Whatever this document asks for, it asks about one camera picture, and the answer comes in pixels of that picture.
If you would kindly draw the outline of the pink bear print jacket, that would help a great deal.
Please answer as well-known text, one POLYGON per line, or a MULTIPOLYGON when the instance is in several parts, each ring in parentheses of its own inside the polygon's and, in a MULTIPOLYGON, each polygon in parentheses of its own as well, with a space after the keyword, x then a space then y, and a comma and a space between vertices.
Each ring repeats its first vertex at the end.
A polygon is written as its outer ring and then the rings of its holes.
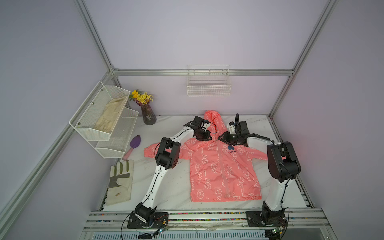
POLYGON ((261 200, 261 185, 253 159, 266 160, 267 154, 245 147, 230 146, 218 140, 227 131, 222 116, 206 111, 204 119, 212 140, 186 140, 179 157, 190 161, 191 200, 193 202, 233 202, 261 200))

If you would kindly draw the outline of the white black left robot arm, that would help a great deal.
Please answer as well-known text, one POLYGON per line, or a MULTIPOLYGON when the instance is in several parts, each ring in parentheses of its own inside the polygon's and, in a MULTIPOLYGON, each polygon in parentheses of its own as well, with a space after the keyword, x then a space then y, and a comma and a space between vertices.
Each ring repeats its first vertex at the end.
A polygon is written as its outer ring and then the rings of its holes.
POLYGON ((154 223, 157 193, 168 171, 177 165, 181 146, 191 138, 203 142, 212 140, 209 127, 217 130, 215 124, 196 116, 193 121, 184 124, 182 130, 174 136, 162 138, 154 151, 156 168, 153 179, 143 200, 130 213, 129 223, 137 222, 146 228, 154 223))

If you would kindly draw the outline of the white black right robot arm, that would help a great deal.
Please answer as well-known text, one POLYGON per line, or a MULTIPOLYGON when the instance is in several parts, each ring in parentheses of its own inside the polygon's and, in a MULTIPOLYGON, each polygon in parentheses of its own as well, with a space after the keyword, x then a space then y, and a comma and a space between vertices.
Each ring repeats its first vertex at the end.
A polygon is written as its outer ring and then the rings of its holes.
POLYGON ((247 122, 240 121, 239 115, 229 123, 229 130, 218 137, 229 146, 244 146, 259 150, 267 155, 268 170, 274 181, 269 195, 263 201, 263 207, 256 226, 288 226, 285 217, 285 197, 289 185, 301 172, 296 152, 290 142, 275 142, 268 137, 250 133, 247 122))

